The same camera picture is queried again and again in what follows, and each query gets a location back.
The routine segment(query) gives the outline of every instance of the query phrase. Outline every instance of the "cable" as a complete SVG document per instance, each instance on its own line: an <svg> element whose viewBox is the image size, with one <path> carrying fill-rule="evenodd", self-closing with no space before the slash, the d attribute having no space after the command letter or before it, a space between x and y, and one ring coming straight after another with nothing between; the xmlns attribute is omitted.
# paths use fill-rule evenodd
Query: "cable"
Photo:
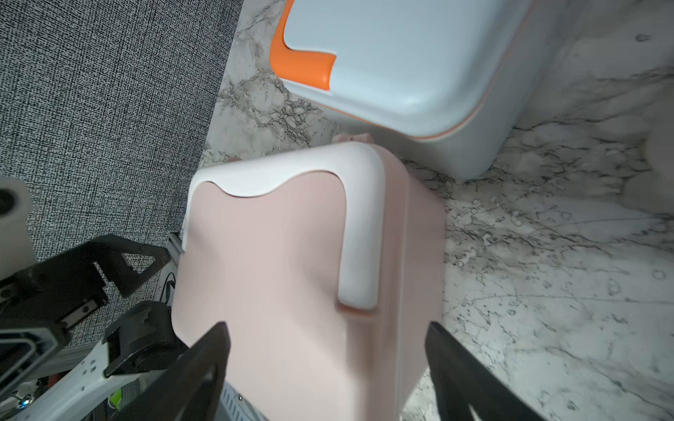
<svg viewBox="0 0 674 421"><path fill-rule="evenodd" d="M171 276L173 276L173 280L169 281L169 277ZM166 275L166 279L164 279L164 286L162 287L162 293L159 296L159 301L161 301L164 293L166 292L166 301L164 301L164 303L168 303L171 299L171 293L166 289L166 285L172 286L173 289L175 289L175 274L173 272L169 272L168 275Z"/></svg>

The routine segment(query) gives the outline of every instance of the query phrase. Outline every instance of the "gray carpet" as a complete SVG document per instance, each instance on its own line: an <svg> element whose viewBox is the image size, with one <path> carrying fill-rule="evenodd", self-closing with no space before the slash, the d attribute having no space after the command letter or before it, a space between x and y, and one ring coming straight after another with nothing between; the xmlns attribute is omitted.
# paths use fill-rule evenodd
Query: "gray carpet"
<svg viewBox="0 0 674 421"><path fill-rule="evenodd" d="M0 0L0 174L27 182L38 259L180 230L243 0ZM95 342L149 282L73 333Z"/></svg>

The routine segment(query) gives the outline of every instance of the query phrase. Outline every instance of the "pink storage bin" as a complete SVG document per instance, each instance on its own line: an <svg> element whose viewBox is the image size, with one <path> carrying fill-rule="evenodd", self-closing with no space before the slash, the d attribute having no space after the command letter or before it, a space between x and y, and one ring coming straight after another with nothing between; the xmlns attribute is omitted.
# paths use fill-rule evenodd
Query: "pink storage bin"
<svg viewBox="0 0 674 421"><path fill-rule="evenodd" d="M359 142L199 170L173 327L226 321L226 379L271 421L397 419L441 319L445 212Z"/></svg>

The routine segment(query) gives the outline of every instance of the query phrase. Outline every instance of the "white marble tile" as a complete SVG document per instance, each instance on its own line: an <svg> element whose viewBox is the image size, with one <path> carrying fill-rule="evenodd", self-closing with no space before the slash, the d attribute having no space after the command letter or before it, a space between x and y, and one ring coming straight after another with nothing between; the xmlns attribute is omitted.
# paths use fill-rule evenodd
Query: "white marble tile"
<svg viewBox="0 0 674 421"><path fill-rule="evenodd" d="M203 165L328 143L341 128L270 69L281 0L246 0ZM549 420L674 420L674 230L620 205L674 83L674 2L592 0L498 155L446 201L443 324ZM402 415L437 420L424 376Z"/></svg>

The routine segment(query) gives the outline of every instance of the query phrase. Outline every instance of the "orange trim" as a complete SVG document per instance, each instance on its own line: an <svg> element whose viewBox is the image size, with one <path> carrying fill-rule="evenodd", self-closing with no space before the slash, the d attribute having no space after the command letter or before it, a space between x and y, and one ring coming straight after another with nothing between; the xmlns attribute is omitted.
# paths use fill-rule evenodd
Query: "orange trim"
<svg viewBox="0 0 674 421"><path fill-rule="evenodd" d="M288 15L294 2L295 0L286 0L286 7L272 39L272 48L269 53L272 69L281 79L328 91L330 90L330 73L337 56L317 51L291 50L283 39Z"/></svg>

